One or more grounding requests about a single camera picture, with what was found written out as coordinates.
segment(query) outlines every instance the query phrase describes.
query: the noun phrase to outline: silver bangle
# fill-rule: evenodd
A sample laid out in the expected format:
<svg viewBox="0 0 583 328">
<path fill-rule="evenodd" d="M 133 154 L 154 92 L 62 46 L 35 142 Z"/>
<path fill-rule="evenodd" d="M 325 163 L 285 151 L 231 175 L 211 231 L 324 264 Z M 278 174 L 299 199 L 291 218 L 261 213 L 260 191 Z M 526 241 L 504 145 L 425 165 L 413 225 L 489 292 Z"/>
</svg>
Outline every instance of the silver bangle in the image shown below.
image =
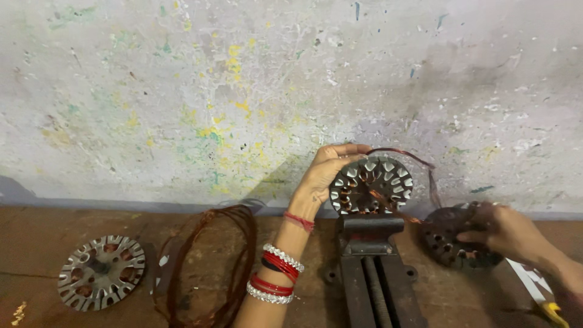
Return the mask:
<svg viewBox="0 0 583 328">
<path fill-rule="evenodd" d="M 288 304 L 293 299 L 293 292 L 289 296 L 277 296 L 273 294 L 268 294 L 251 286 L 251 282 L 249 281 L 247 281 L 247 292 L 249 293 L 249 295 L 253 296 L 256 299 L 260 299 L 262 301 L 274 304 Z"/>
<path fill-rule="evenodd" d="M 301 264 L 300 262 L 292 259 L 289 255 L 287 255 L 286 253 L 282 252 L 280 249 L 275 248 L 272 244 L 265 244 L 263 245 L 263 250 L 266 250 L 269 253 L 272 253 L 273 255 L 279 257 L 280 259 L 282 259 L 285 263 L 289 263 L 292 267 L 296 268 L 296 270 L 298 272 L 304 272 L 304 266 L 303 264 Z"/>
</svg>

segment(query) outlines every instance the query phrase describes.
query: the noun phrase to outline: hand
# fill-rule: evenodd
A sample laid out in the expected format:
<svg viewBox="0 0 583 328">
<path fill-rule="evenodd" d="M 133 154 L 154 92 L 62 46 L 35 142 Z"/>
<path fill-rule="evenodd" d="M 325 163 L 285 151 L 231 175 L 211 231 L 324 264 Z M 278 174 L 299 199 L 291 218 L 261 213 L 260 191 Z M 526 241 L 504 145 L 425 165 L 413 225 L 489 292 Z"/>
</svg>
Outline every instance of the hand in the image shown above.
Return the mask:
<svg viewBox="0 0 583 328">
<path fill-rule="evenodd" d="M 294 198 L 311 197 L 311 201 L 321 205 L 330 194 L 328 186 L 344 165 L 366 158 L 364 154 L 370 150 L 371 146 L 355 144 L 328 145 L 318 149 L 296 188 Z"/>
<path fill-rule="evenodd" d="M 534 267 L 558 252 L 531 219 L 508 206 L 481 203 L 471 221 L 485 224 L 487 231 L 462 232 L 459 241 L 483 243 L 511 260 Z"/>
</svg>

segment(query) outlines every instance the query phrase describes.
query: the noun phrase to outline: black bangle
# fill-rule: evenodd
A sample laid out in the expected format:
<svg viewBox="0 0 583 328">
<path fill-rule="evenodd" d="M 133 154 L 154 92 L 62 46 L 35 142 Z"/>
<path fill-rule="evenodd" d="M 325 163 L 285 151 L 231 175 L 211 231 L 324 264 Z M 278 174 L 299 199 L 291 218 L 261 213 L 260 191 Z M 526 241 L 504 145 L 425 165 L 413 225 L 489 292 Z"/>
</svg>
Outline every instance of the black bangle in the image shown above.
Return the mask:
<svg viewBox="0 0 583 328">
<path fill-rule="evenodd" d="M 267 261 L 264 257 L 261 258 L 261 264 L 264 267 L 271 269 L 273 271 L 282 272 L 278 267 L 274 266 L 271 262 Z"/>
</svg>

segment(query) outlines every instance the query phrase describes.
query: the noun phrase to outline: woman's right hand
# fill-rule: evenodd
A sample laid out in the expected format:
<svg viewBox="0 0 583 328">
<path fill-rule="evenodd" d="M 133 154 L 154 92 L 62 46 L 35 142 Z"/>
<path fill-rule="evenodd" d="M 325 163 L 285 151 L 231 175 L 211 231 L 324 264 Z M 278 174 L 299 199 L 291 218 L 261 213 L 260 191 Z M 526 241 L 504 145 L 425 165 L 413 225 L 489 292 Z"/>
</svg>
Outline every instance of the woman's right hand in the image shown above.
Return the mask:
<svg viewBox="0 0 583 328">
<path fill-rule="evenodd" d="M 472 221 L 488 227 L 485 232 L 458 235 L 461 242 L 478 242 L 511 260 L 540 266 L 559 252 L 531 219 L 508 206 L 481 203 Z"/>
</svg>

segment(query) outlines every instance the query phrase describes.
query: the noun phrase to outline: woman's left hand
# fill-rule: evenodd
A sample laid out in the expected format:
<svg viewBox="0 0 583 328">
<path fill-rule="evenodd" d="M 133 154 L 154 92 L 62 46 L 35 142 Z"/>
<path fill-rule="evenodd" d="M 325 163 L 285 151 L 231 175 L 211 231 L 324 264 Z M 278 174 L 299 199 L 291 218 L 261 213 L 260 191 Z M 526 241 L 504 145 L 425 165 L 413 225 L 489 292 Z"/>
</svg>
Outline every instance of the woman's left hand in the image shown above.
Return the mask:
<svg viewBox="0 0 583 328">
<path fill-rule="evenodd" d="M 312 164 L 296 188 L 294 198 L 311 197 L 312 202 L 322 204 L 328 199 L 328 186 L 338 172 L 345 165 L 366 158 L 365 154 L 371 150 L 371 146 L 356 144 L 328 145 L 318 149 Z"/>
</svg>

